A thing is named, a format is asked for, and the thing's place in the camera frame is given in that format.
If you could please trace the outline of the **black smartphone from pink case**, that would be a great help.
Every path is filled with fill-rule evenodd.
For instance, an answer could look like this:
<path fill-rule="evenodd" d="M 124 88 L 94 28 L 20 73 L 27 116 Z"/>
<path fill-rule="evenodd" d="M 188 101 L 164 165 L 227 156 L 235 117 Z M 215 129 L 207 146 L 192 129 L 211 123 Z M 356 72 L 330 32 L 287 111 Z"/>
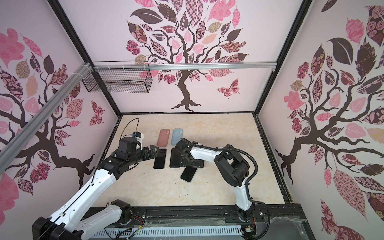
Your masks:
<path fill-rule="evenodd" d="M 164 169 L 167 156 L 167 149 L 159 149 L 159 153 L 154 161 L 154 169 Z"/>

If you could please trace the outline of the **pink silicone phone case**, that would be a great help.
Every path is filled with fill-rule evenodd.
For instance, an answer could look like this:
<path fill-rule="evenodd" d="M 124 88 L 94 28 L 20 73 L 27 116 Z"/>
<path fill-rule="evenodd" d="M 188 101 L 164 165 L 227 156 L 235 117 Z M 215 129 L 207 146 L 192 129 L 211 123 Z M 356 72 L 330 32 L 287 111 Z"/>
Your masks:
<path fill-rule="evenodd" d="M 158 147 L 167 147 L 170 137 L 170 130 L 168 129 L 162 129 L 160 130 L 157 146 Z"/>

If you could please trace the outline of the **light blue phone case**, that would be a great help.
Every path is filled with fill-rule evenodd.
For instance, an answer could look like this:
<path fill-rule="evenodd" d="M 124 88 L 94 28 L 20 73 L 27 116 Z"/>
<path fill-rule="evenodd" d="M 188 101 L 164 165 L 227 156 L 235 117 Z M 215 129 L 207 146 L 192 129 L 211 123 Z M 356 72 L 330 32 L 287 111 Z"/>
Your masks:
<path fill-rule="evenodd" d="M 171 145 L 175 146 L 183 137 L 183 129 L 174 129 L 172 133 Z"/>

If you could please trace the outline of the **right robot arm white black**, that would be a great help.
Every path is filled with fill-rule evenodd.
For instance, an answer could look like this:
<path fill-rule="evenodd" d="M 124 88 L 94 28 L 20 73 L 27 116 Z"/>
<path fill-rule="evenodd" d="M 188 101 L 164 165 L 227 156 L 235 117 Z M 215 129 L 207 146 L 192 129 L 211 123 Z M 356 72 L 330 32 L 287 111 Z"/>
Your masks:
<path fill-rule="evenodd" d="M 205 162 L 214 163 L 224 181 L 234 188 L 237 215 L 241 220 L 249 221 L 254 210 L 246 184 L 250 165 L 240 152 L 231 145 L 212 148 L 184 138 L 176 143 L 176 150 L 181 154 L 181 167 L 185 168 L 182 180 L 191 182 L 197 169 L 202 169 Z"/>

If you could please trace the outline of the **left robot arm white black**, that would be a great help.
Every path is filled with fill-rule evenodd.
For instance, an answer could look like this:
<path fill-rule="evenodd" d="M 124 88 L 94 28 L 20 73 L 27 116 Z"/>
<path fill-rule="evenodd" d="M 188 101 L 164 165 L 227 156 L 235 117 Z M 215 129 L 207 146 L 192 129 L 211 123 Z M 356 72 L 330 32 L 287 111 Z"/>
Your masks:
<path fill-rule="evenodd" d="M 143 147 L 141 137 L 120 139 L 118 149 L 100 162 L 93 177 L 68 202 L 48 218 L 40 217 L 34 222 L 33 239 L 88 240 L 112 223 L 130 221 L 130 205 L 122 201 L 116 201 L 86 219 L 84 215 L 123 173 L 132 170 L 139 162 L 155 159 L 158 153 L 157 146 Z"/>

